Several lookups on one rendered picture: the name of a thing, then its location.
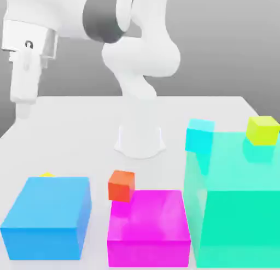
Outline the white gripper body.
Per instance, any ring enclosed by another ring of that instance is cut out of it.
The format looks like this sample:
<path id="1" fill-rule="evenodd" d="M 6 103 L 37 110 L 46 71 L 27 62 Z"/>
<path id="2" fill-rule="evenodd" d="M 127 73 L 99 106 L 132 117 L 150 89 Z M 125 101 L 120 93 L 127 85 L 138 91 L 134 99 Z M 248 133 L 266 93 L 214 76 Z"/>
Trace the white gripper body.
<path id="1" fill-rule="evenodd" d="M 40 55 L 32 50 L 10 54 L 13 63 L 10 99 L 14 103 L 33 104 L 38 96 L 39 80 L 42 73 Z"/>

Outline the small orange cube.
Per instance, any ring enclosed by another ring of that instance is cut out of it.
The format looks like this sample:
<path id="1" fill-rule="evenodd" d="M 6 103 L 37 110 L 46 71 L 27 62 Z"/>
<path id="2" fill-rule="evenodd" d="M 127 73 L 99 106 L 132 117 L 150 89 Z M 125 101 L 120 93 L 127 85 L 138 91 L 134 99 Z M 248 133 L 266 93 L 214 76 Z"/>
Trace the small orange cube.
<path id="1" fill-rule="evenodd" d="M 108 197 L 111 201 L 129 203 L 135 191 L 135 173 L 115 170 L 108 182 Z"/>

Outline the small cyan cube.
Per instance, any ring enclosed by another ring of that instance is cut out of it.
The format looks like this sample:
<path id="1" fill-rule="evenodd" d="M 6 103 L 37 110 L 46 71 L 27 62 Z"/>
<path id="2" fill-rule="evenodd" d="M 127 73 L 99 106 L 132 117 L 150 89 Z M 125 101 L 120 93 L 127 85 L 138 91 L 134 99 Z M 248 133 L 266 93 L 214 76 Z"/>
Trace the small cyan cube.
<path id="1" fill-rule="evenodd" d="M 197 154 L 209 154 L 212 149 L 215 122 L 190 119 L 186 129 L 185 150 Z"/>

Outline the small lime cube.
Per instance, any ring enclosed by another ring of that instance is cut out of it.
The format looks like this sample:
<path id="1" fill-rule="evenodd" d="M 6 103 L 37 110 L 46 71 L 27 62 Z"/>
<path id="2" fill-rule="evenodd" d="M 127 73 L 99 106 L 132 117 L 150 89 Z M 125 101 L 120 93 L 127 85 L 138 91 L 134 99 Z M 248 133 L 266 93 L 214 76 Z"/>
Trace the small lime cube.
<path id="1" fill-rule="evenodd" d="M 251 116 L 246 136 L 254 146 L 275 146 L 280 124 L 272 116 Z"/>

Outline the large blue box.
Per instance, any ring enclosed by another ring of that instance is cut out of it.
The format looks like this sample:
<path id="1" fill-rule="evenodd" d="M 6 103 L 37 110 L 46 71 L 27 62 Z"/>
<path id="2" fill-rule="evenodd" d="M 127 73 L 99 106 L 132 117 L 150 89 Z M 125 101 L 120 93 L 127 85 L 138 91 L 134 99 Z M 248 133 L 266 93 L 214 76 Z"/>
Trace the large blue box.
<path id="1" fill-rule="evenodd" d="M 30 177 L 0 226 L 10 260 L 80 260 L 92 208 L 86 177 Z"/>

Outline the large magenta box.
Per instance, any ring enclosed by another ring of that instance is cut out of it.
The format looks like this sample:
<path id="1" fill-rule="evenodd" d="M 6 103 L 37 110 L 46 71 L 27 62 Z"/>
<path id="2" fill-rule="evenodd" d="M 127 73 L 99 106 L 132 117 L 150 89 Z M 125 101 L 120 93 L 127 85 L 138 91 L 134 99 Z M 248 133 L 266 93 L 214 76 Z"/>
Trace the large magenta box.
<path id="1" fill-rule="evenodd" d="M 110 267 L 187 267 L 191 238 L 179 190 L 137 190 L 113 201 L 107 251 Z"/>

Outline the large turquoise box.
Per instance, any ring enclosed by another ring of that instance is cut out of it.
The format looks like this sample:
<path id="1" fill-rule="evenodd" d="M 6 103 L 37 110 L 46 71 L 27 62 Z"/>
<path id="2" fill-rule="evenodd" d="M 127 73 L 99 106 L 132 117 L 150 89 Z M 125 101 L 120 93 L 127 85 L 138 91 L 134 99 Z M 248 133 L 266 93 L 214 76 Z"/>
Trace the large turquoise box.
<path id="1" fill-rule="evenodd" d="M 280 268 L 280 142 L 215 133 L 186 155 L 183 198 L 198 267 Z"/>

